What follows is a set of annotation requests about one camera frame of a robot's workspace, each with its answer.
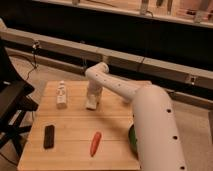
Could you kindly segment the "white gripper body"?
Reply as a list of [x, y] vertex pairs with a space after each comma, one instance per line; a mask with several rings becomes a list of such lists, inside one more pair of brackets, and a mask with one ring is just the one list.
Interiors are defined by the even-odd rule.
[[94, 98], [97, 102], [101, 99], [101, 86], [94, 81], [90, 81], [87, 87], [87, 97]]

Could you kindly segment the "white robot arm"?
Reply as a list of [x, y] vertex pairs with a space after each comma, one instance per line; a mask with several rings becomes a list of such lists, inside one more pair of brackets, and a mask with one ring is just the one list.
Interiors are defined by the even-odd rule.
[[85, 71], [87, 99], [92, 99], [86, 106], [97, 108], [103, 87], [131, 102], [140, 171], [187, 171], [168, 93], [157, 85], [137, 85], [108, 72], [104, 62]]

